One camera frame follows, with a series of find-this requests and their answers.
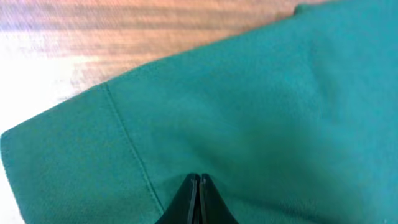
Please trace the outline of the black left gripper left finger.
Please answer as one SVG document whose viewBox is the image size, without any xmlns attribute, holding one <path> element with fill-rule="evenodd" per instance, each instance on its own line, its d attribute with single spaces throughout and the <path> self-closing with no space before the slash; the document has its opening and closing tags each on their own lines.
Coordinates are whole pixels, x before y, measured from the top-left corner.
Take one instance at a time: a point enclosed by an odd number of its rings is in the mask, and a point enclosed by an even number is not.
<svg viewBox="0 0 398 224">
<path fill-rule="evenodd" d="M 170 205 L 155 224 L 194 224 L 198 223 L 198 186 L 200 176 L 188 174 Z"/>
</svg>

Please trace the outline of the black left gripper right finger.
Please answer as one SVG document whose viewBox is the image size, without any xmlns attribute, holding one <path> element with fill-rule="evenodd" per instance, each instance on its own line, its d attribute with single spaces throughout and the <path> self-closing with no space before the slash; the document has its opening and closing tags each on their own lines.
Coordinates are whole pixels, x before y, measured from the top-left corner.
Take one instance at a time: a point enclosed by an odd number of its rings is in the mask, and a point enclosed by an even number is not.
<svg viewBox="0 0 398 224">
<path fill-rule="evenodd" d="M 202 224 L 238 224 L 209 174 L 201 175 L 199 198 Z"/>
</svg>

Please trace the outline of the green cloth garment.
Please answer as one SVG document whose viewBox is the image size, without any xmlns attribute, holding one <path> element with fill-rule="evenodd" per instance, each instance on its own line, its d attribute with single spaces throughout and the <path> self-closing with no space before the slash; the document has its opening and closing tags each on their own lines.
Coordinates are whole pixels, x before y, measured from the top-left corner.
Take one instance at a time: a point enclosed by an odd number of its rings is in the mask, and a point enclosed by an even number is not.
<svg viewBox="0 0 398 224">
<path fill-rule="evenodd" d="M 397 2 L 331 1 L 1 136 L 26 223 L 155 223 L 207 173 L 240 223 L 397 222 Z"/>
</svg>

